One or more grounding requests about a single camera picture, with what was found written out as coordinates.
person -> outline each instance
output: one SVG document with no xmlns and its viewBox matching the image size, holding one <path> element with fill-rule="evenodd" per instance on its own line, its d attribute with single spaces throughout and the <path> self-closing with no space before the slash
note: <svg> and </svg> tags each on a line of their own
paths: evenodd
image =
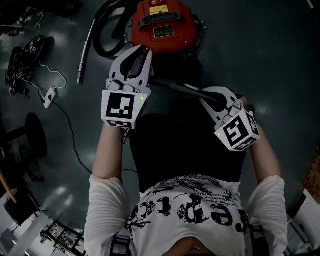
<svg viewBox="0 0 320 256">
<path fill-rule="evenodd" d="M 285 182 L 263 129 L 258 126 L 260 140 L 250 147 L 258 185 L 244 211 L 238 189 L 246 152 L 229 151 L 199 105 L 189 104 L 188 118 L 146 114 L 130 130 L 141 195 L 132 211 L 122 183 L 121 129 L 103 126 L 84 229 L 89 256 L 243 256 L 251 225 L 267 242 L 267 253 L 255 247 L 259 255 L 284 252 Z M 130 253 L 118 236 L 130 239 Z"/>
</svg>

white t-shirt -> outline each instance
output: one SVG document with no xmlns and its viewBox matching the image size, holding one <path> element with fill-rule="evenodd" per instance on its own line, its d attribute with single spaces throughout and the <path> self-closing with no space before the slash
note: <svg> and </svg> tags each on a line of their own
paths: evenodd
<svg viewBox="0 0 320 256">
<path fill-rule="evenodd" d="M 126 228 L 138 256 L 162 256 L 177 241 L 195 237 L 217 256 L 245 256 L 247 225 L 260 224 L 270 255 L 287 247 L 287 214 L 283 179 L 261 182 L 242 209 L 238 188 L 204 175 L 160 182 L 148 189 L 130 214 L 119 179 L 90 178 L 90 206 L 84 230 L 89 256 L 107 256 L 113 236 Z"/>
</svg>

label sticker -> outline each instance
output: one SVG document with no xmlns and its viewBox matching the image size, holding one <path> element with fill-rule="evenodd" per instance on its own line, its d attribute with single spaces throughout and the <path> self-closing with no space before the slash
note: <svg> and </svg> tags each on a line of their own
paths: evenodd
<svg viewBox="0 0 320 256">
<path fill-rule="evenodd" d="M 172 25 L 155 27 L 153 29 L 153 33 L 155 38 L 168 37 L 173 36 L 175 34 Z"/>
<path fill-rule="evenodd" d="M 150 8 L 150 15 L 167 13 L 167 12 L 169 12 L 168 5 L 161 5 L 161 6 L 155 6 Z"/>
</svg>

wooden stick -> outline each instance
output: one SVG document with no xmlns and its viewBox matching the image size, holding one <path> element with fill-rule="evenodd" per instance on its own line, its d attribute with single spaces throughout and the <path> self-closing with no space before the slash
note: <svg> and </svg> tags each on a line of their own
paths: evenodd
<svg viewBox="0 0 320 256">
<path fill-rule="evenodd" d="M 2 173 L 1 169 L 0 169 L 0 180 L 1 180 L 2 185 L 5 188 L 6 192 L 9 194 L 10 198 L 12 199 L 12 201 L 17 203 L 15 195 L 11 192 L 11 189 L 10 189 L 10 187 L 6 181 L 6 178 L 5 178 L 4 174 Z"/>
</svg>

concrete floor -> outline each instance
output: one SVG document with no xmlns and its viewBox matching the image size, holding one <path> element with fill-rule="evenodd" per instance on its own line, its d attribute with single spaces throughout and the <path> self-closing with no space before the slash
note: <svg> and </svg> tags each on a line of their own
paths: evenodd
<svg viewBox="0 0 320 256">
<path fill-rule="evenodd" d="M 225 86 L 247 97 L 255 105 L 258 122 L 280 161 L 286 181 L 287 207 L 303 190 L 313 153 L 320 140 L 320 29 L 305 0 L 183 0 L 195 14 L 206 21 L 207 39 L 200 60 L 204 65 L 205 86 Z M 76 147 L 84 164 L 91 169 L 103 122 L 100 119 L 101 95 L 111 62 L 97 55 L 91 47 L 84 83 L 76 84 L 77 68 L 93 16 L 103 0 L 84 1 L 82 11 L 70 19 L 45 12 L 40 33 L 54 38 L 54 45 L 44 64 L 58 70 L 67 86 L 55 99 L 69 114 L 75 132 Z M 37 34 L 32 16 L 17 37 L 0 36 L 0 112 L 4 127 L 10 131 L 24 125 L 29 112 L 42 121 L 48 154 L 32 169 L 44 176 L 44 183 L 26 178 L 41 205 L 74 229 L 83 229 L 89 194 L 89 174 L 78 163 L 72 134 L 66 117 L 57 106 L 45 109 L 37 90 L 30 87 L 30 100 L 8 92 L 5 72 L 11 51 L 24 46 Z M 106 28 L 105 42 L 110 42 Z M 61 86 L 59 76 L 45 68 L 36 71 L 45 89 Z M 152 90 L 146 113 L 167 115 L 180 93 L 165 88 Z M 15 149 L 25 138 L 15 141 Z M 123 169 L 135 169 L 129 142 L 124 146 Z M 133 203 L 139 199 L 137 175 L 123 173 L 124 185 Z M 243 204 L 256 186 L 250 154 L 242 171 Z"/>
</svg>

